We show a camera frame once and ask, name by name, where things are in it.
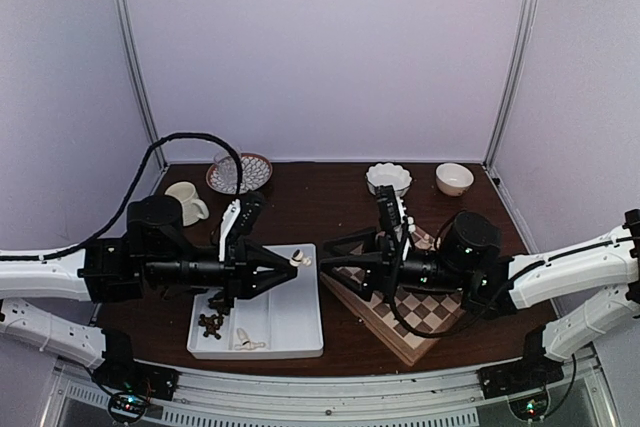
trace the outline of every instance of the white mug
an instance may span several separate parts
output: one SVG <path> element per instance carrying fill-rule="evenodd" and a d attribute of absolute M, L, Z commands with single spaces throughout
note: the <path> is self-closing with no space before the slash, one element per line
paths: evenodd
<path fill-rule="evenodd" d="M 178 182 L 169 187 L 164 195 L 175 197 L 182 204 L 182 225 L 188 227 L 200 219 L 209 218 L 209 209 L 198 197 L 196 186 L 191 182 Z"/>

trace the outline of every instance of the robotic arm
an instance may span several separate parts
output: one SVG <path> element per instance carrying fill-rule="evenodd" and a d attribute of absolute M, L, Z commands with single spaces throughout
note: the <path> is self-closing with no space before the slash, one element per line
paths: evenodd
<path fill-rule="evenodd" d="M 134 362 L 128 336 L 68 322 L 23 298 L 119 302 L 142 298 L 146 280 L 152 287 L 221 287 L 220 305 L 231 308 L 236 298 L 251 299 L 297 275 L 288 259 L 244 238 L 264 203 L 256 193 L 234 200 L 223 216 L 219 244 L 208 247 L 184 237 L 176 199 L 151 196 L 129 204 L 121 238 L 98 239 L 53 259 L 49 254 L 56 251 L 0 251 L 4 258 L 41 259 L 0 262 L 0 334 L 95 369 L 100 384 L 135 391 L 145 379 L 154 397 L 170 399 L 173 389 L 167 385 L 176 384 L 177 374 Z"/>
<path fill-rule="evenodd" d="M 321 270 L 364 300 L 384 294 L 409 332 L 421 337 L 454 335 L 479 318 L 517 313 L 544 300 L 605 286 L 567 316 L 527 335 L 524 356 L 516 362 L 479 371 L 485 398 L 535 389 L 563 378 L 562 363 L 587 343 L 629 317 L 640 314 L 638 246 L 640 210 L 626 213 L 623 226 L 592 241 L 554 252 L 500 258 L 500 231 L 484 217 L 461 212 L 443 226 L 434 250 L 411 242 L 413 220 L 391 187 L 377 189 L 381 231 L 367 229 L 325 244 L 332 257 Z M 361 255 L 340 249 L 362 243 Z M 339 267 L 364 270 L 361 283 L 340 275 Z M 474 314 L 459 329 L 429 334 L 416 331 L 395 308 L 395 291 L 423 294 L 461 292 L 462 308 Z"/>

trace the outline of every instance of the patterned plate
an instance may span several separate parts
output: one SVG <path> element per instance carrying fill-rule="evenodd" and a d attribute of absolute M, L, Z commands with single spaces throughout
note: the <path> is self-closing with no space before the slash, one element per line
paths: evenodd
<path fill-rule="evenodd" d="M 271 178 L 271 162 L 258 154 L 242 154 L 242 185 L 240 193 L 257 190 Z M 225 157 L 213 164 L 207 171 L 207 185 L 221 194 L 236 193 L 236 164 L 231 157 Z"/>

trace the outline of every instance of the chessboard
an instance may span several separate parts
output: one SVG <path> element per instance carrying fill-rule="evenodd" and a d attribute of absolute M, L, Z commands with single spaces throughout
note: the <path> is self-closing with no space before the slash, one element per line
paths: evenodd
<path fill-rule="evenodd" d="M 416 247 L 424 250 L 432 249 L 434 239 L 422 229 L 413 233 Z M 338 273 L 361 283 L 364 277 L 362 269 L 356 267 L 340 267 Z M 395 320 L 391 308 L 383 302 L 382 294 L 374 292 L 370 301 L 362 300 L 346 287 L 331 277 L 321 274 L 322 282 L 333 294 L 345 304 L 354 315 L 389 347 L 405 364 L 415 364 L 438 339 L 424 339 L 409 333 Z M 398 287 L 396 305 L 399 313 L 414 328 L 424 332 L 441 332 L 448 330 L 461 317 L 461 295 L 425 295 L 405 291 Z"/>

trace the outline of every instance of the white bowl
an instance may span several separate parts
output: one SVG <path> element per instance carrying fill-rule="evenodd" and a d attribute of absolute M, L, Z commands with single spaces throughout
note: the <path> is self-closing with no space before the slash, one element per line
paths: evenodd
<path fill-rule="evenodd" d="M 436 169 L 436 185 L 443 194 L 451 197 L 460 197 L 469 190 L 473 181 L 471 171 L 460 164 L 440 164 Z"/>
<path fill-rule="evenodd" d="M 400 165 L 386 163 L 376 164 L 367 170 L 367 187 L 373 195 L 376 187 L 383 185 L 393 186 L 396 195 L 402 197 L 409 190 L 411 185 L 411 174 Z"/>

